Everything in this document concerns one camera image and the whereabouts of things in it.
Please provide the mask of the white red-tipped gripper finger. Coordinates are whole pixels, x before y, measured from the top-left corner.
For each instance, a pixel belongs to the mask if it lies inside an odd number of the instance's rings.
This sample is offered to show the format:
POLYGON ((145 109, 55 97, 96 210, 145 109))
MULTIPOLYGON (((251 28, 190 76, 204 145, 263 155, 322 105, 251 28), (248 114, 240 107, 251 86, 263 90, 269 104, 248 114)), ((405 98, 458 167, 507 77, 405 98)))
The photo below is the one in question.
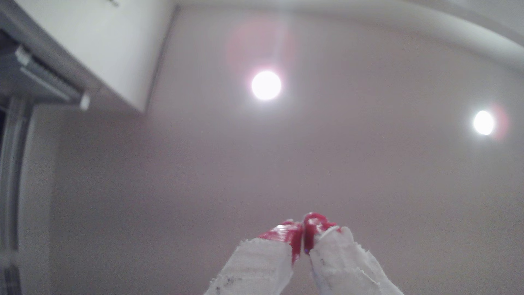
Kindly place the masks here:
POLYGON ((281 294, 300 258, 303 224, 286 220, 242 241, 204 294, 281 294))
POLYGON ((320 294, 403 294, 347 226, 319 213, 305 215, 303 226, 304 251, 320 294))

